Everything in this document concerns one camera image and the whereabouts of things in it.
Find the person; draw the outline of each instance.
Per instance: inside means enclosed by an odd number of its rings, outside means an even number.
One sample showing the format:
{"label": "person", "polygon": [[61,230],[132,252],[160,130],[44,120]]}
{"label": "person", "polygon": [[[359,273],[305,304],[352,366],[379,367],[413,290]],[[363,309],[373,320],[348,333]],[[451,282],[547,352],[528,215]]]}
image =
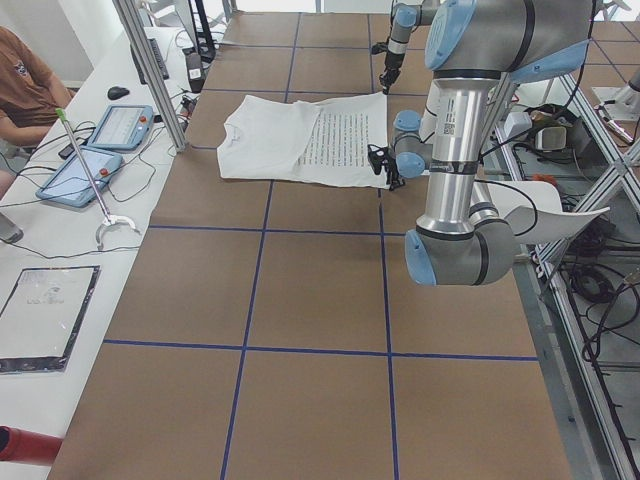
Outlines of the person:
{"label": "person", "polygon": [[[0,138],[18,147],[42,141],[65,108],[71,92],[13,32],[0,27]],[[0,171],[0,198],[11,185]]]}

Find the blue electronic device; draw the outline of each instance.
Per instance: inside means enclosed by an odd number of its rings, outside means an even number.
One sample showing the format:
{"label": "blue electronic device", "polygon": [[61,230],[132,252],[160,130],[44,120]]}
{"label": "blue electronic device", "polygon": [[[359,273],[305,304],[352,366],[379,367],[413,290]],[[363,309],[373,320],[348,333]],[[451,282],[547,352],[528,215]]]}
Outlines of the blue electronic device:
{"label": "blue electronic device", "polygon": [[[80,149],[97,187],[102,190],[122,165],[122,155],[88,146]],[[42,200],[76,208],[84,207],[95,196],[75,152],[36,191],[36,197]]]}
{"label": "blue electronic device", "polygon": [[110,105],[87,145],[130,152],[138,148],[152,125],[153,108],[149,105]]}

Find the computer mouse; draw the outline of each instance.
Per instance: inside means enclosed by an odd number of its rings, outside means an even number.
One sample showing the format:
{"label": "computer mouse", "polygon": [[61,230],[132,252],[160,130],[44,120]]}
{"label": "computer mouse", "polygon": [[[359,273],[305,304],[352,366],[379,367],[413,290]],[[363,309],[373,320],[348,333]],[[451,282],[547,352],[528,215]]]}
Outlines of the computer mouse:
{"label": "computer mouse", "polygon": [[109,100],[117,100],[119,98],[124,97],[125,95],[129,95],[129,89],[124,87],[111,87],[107,91],[107,98]]}

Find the red cylinder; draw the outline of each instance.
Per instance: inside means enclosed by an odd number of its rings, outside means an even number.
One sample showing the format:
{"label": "red cylinder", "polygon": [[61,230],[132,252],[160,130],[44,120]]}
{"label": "red cylinder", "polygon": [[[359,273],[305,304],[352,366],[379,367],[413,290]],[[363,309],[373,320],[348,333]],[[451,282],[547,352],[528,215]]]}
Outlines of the red cylinder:
{"label": "red cylinder", "polygon": [[0,427],[0,461],[53,465],[62,439],[41,433]]}

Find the white table surface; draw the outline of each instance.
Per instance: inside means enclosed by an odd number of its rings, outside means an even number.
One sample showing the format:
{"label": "white table surface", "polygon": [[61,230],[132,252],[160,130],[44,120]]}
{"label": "white table surface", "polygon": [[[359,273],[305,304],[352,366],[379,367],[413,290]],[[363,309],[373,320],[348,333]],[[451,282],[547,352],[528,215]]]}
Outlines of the white table surface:
{"label": "white table surface", "polygon": [[[166,58],[170,78],[165,81],[165,85],[170,96],[180,93],[181,89],[189,88],[184,56],[175,45],[178,32],[179,29],[174,28],[147,30],[149,37],[158,40],[160,50]],[[128,88],[131,91],[130,95],[110,102],[106,92],[114,85]],[[172,100],[173,104],[177,106],[180,99],[181,95],[178,95]],[[149,88],[141,85],[138,80],[131,60],[129,40],[125,34],[116,40],[113,48],[76,94],[66,109],[67,119],[74,127],[86,120],[97,123],[111,103],[155,105]],[[63,133],[64,129],[58,122],[44,141]],[[57,152],[67,143],[68,140],[61,139],[52,146],[43,148],[34,154],[28,165],[57,167],[62,163]],[[125,161],[131,160],[136,152],[126,154]],[[171,139],[166,130],[163,130],[143,154],[143,159],[157,170],[150,186],[125,203],[116,202],[110,193],[104,191],[105,202],[111,213],[132,218],[141,231],[141,235],[138,235],[128,227],[110,228],[103,236],[105,250],[140,245],[149,224],[151,211],[169,174],[174,153]],[[27,173],[39,184],[50,175],[50,172],[37,170],[29,170]],[[119,198],[127,197],[141,188],[151,173],[151,167],[135,159],[114,176],[110,184],[111,189]],[[43,202],[6,206],[36,200],[36,189],[29,180],[19,177],[0,203],[0,211],[24,231],[24,237],[19,244],[48,256],[73,255],[96,250],[95,232],[103,215],[95,201],[80,210]],[[100,266],[95,292],[66,370],[61,373],[0,376],[0,425],[48,435],[65,435],[136,254],[137,250],[132,250],[47,260],[0,244],[0,305],[4,305],[23,268]],[[48,472],[48,467],[0,462],[0,480],[42,480],[47,477]]]}

